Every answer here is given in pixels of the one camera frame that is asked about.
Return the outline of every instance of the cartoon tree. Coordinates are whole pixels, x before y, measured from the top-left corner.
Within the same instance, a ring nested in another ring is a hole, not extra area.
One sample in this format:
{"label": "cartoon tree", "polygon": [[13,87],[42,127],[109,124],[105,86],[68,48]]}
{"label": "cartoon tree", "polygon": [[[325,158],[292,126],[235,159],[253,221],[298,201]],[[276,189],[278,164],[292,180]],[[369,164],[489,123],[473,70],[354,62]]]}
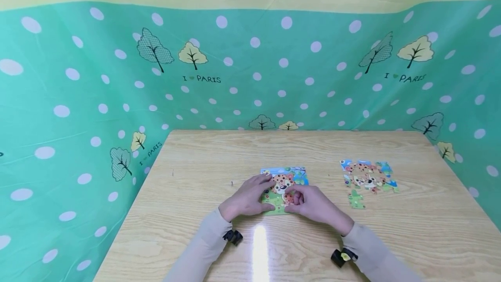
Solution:
{"label": "cartoon tree", "polygon": [[122,180],[125,174],[129,173],[132,176],[132,172],[129,170],[130,166],[130,152],[126,149],[112,148],[110,150],[111,157],[111,172],[115,181]]}
{"label": "cartoon tree", "polygon": [[423,62],[428,61],[433,58],[433,51],[431,50],[431,41],[428,40],[428,36],[424,35],[417,39],[417,41],[408,44],[407,46],[400,49],[397,57],[410,60],[407,68],[413,61]]}
{"label": "cartoon tree", "polygon": [[432,140],[436,140],[438,134],[440,134],[440,129],[444,123],[444,114],[437,112],[431,116],[422,117],[416,120],[412,124],[412,128],[423,132]]}
{"label": "cartoon tree", "polygon": [[141,133],[141,132],[134,132],[132,134],[132,145],[131,145],[131,150],[136,151],[141,147],[144,149],[143,143],[146,140],[146,134]]}
{"label": "cartoon tree", "polygon": [[439,141],[437,143],[439,153],[442,155],[442,159],[447,159],[452,163],[456,162],[456,157],[454,157],[454,149],[452,149],[452,143],[444,143]]}
{"label": "cartoon tree", "polygon": [[275,128],[275,123],[264,114],[260,114],[257,118],[249,122],[250,128],[255,128],[256,130],[269,130],[270,128]]}
{"label": "cartoon tree", "polygon": [[163,72],[161,64],[170,64],[174,61],[169,49],[162,46],[160,39],[151,34],[150,30],[143,27],[143,35],[137,42],[137,50],[139,55],[150,62],[156,62]]}
{"label": "cartoon tree", "polygon": [[293,121],[287,121],[286,123],[279,126],[280,130],[297,130],[299,127]]}
{"label": "cartoon tree", "polygon": [[208,62],[207,57],[200,52],[200,49],[195,47],[191,42],[187,42],[179,51],[179,60],[187,64],[193,64],[195,70],[198,70],[197,64],[205,64]]}
{"label": "cartoon tree", "polygon": [[393,38],[393,32],[389,32],[386,36],[380,41],[376,47],[372,48],[368,54],[366,54],[362,61],[358,64],[359,67],[367,67],[365,70],[365,74],[369,72],[369,68],[372,64],[376,64],[377,62],[385,61],[389,57],[391,57],[391,51],[393,50],[393,46],[391,45],[391,39]]}

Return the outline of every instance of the assembled puzzle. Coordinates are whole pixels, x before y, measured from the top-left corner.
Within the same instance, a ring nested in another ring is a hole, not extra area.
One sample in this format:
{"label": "assembled puzzle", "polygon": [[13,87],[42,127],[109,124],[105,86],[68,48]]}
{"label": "assembled puzzle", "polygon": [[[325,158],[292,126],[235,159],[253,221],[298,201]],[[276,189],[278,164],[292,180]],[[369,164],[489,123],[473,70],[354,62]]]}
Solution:
{"label": "assembled puzzle", "polygon": [[304,167],[277,167],[263,168],[261,173],[271,174],[275,186],[265,190],[261,202],[270,203],[275,210],[265,212],[265,215],[287,214],[284,208],[293,202],[293,194],[286,194],[286,190],[294,184],[308,185],[306,169]]}

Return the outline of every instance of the cartoon leopard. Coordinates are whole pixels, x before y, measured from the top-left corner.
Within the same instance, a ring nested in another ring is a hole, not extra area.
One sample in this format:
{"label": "cartoon leopard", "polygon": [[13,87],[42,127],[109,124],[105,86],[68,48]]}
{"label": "cartoon leopard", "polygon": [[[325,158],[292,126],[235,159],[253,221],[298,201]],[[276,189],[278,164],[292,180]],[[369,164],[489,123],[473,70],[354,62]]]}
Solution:
{"label": "cartoon leopard", "polygon": [[275,186],[271,188],[273,193],[279,194],[282,196],[282,199],[284,201],[283,206],[287,206],[291,203],[294,202],[294,196],[291,194],[286,194],[285,190],[288,187],[293,186],[296,184],[293,180],[294,174],[289,173],[287,175],[285,174],[277,174],[273,176],[273,181],[275,182]]}

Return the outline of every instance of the polka dot fabric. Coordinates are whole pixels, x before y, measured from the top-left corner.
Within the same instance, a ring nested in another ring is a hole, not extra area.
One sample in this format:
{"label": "polka dot fabric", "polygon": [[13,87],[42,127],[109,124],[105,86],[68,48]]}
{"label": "polka dot fabric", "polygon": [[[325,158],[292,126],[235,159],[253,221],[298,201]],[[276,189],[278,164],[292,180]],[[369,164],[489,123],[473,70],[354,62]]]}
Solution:
{"label": "polka dot fabric", "polygon": [[0,281],[92,281],[175,129],[418,131],[501,226],[501,0],[0,14]]}

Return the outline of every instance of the black wrist strap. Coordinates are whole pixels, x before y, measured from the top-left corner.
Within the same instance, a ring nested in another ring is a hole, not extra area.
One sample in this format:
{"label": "black wrist strap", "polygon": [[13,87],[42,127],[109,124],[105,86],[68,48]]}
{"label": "black wrist strap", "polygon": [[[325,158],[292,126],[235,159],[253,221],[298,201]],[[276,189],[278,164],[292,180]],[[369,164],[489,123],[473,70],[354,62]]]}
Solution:
{"label": "black wrist strap", "polygon": [[237,246],[244,237],[237,230],[229,230],[222,237],[225,241],[233,243],[233,245]]}

